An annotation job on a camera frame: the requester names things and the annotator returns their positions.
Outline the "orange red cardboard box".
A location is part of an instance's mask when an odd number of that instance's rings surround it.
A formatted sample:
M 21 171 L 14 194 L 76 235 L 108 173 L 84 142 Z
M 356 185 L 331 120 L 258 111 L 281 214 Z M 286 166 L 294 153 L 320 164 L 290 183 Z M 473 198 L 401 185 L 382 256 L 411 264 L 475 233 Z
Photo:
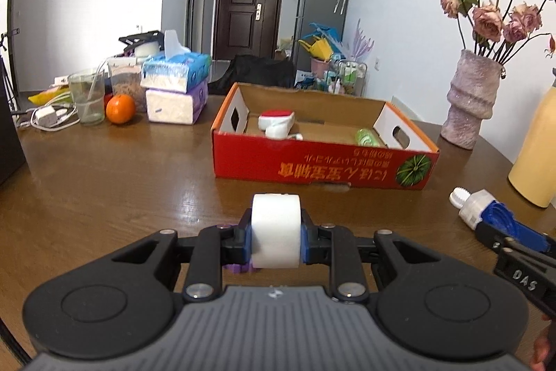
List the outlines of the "orange red cardboard box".
M 258 129 L 267 110 L 291 110 L 291 133 L 273 140 Z M 360 147 L 374 129 L 386 148 Z M 421 190 L 439 149 L 389 102 L 322 91 L 233 85 L 211 127 L 213 169 L 221 178 L 310 185 Z

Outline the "pink textured vase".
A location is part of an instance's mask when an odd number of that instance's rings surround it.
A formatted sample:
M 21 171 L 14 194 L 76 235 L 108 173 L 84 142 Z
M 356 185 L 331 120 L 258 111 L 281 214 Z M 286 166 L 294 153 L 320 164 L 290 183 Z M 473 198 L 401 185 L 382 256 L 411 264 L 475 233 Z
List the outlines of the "pink textured vase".
M 482 122 L 493 115 L 499 82 L 505 69 L 491 58 L 463 50 L 450 82 L 450 108 L 441 128 L 441 137 L 465 150 L 472 150 Z

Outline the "metal storage rack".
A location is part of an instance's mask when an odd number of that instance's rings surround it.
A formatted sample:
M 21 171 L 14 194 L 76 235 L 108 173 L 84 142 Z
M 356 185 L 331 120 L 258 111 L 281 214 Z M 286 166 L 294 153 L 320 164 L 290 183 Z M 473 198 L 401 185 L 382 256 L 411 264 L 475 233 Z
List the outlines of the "metal storage rack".
M 365 87 L 368 65 L 362 62 L 335 60 L 326 75 L 328 92 L 361 97 Z

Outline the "purple tissue pack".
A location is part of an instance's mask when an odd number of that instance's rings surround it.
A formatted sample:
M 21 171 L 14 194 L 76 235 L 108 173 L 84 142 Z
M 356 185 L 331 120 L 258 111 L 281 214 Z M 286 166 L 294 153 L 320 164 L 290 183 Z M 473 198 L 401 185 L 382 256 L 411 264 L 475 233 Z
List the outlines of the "purple tissue pack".
M 187 93 L 147 89 L 145 95 L 149 121 L 193 125 L 206 106 L 208 80 L 205 79 Z

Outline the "white tape roll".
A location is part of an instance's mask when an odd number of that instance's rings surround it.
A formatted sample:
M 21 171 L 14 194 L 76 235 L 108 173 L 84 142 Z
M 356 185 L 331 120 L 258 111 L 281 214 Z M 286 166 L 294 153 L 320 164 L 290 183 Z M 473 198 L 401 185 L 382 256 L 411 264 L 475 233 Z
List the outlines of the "white tape roll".
M 254 268 L 297 268 L 301 263 L 301 201 L 298 195 L 255 194 L 251 258 Z

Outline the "dark brown door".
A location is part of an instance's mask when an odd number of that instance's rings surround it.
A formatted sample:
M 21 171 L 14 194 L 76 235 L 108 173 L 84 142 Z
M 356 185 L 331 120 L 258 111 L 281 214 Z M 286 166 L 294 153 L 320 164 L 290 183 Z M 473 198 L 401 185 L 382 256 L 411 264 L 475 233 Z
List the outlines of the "dark brown door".
M 216 0 L 213 58 L 272 57 L 282 0 Z

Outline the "black folding chair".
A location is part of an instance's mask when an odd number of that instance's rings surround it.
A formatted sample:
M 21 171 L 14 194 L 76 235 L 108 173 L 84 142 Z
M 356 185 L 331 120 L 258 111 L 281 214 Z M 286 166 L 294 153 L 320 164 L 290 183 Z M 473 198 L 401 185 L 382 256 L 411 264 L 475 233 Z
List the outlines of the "black folding chair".
M 236 55 L 223 76 L 208 84 L 210 95 L 226 95 L 234 83 L 264 87 L 293 88 L 296 69 L 288 59 Z

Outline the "glass cup with straw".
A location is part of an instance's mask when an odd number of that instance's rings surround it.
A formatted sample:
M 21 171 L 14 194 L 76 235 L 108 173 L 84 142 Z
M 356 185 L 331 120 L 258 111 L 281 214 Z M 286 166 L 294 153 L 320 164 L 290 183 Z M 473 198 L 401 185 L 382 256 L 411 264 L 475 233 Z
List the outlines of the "glass cup with straw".
M 106 63 L 105 60 L 94 71 L 73 73 L 68 78 L 77 116 L 84 126 L 97 125 L 105 119 Z

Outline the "green plastic bottle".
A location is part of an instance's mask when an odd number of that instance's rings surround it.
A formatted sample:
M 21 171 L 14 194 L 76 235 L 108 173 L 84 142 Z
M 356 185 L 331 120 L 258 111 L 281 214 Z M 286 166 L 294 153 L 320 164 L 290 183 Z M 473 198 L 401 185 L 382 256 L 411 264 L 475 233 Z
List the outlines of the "green plastic bottle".
M 355 134 L 355 141 L 360 147 L 386 148 L 384 141 L 374 129 L 359 129 Z

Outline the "blue tissue pack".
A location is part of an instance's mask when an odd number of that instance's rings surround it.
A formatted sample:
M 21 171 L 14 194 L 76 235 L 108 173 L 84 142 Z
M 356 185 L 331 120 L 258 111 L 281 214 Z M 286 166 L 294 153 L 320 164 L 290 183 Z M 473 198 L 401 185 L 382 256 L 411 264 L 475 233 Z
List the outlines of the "blue tissue pack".
M 146 89 L 188 93 L 208 79 L 210 66 L 210 56 L 192 52 L 181 45 L 175 30 L 166 30 L 164 50 L 141 65 L 140 85 Z

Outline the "white blue capped bottle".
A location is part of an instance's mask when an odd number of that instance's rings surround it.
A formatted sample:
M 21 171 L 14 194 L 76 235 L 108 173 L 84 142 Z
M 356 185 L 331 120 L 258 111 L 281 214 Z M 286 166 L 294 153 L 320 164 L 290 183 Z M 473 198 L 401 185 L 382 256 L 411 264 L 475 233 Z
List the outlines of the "white blue capped bottle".
M 482 222 L 482 212 L 496 199 L 485 189 L 470 193 L 463 187 L 456 187 L 450 193 L 449 201 L 458 210 L 459 218 L 475 231 Z

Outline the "red white lint brush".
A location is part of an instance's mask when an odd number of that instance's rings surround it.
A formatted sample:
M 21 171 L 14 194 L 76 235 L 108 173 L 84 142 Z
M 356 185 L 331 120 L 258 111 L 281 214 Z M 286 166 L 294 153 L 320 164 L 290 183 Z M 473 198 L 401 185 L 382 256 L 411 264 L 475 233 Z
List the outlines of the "red white lint brush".
M 291 133 L 295 123 L 295 113 L 291 110 L 267 110 L 257 121 L 258 129 L 266 138 L 273 140 L 295 139 L 303 140 L 300 133 Z

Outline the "orange fruit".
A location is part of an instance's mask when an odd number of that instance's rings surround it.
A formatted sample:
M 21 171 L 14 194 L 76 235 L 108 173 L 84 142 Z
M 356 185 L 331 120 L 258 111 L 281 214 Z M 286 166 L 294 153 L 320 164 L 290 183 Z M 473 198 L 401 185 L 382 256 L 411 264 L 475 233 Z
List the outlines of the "orange fruit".
M 136 115 L 136 105 L 133 98 L 127 94 L 114 95 L 106 104 L 106 117 L 116 125 L 123 125 Z

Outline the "yellow thermos bottle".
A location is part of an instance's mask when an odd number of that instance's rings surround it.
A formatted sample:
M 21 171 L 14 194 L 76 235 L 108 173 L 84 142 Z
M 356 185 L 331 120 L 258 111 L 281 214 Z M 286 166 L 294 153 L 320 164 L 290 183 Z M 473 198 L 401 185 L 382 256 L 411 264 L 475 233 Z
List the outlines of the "yellow thermos bottle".
M 536 109 L 508 180 L 530 203 L 547 208 L 555 198 L 555 84 Z

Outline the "clear food container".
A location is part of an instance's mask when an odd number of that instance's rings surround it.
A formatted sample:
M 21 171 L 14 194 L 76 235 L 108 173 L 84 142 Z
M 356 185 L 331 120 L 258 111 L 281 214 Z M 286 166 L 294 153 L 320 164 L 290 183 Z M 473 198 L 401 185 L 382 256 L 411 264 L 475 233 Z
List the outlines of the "clear food container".
M 147 111 L 146 89 L 141 85 L 143 62 L 144 58 L 136 56 L 111 57 L 107 60 L 113 94 L 129 95 L 139 113 Z

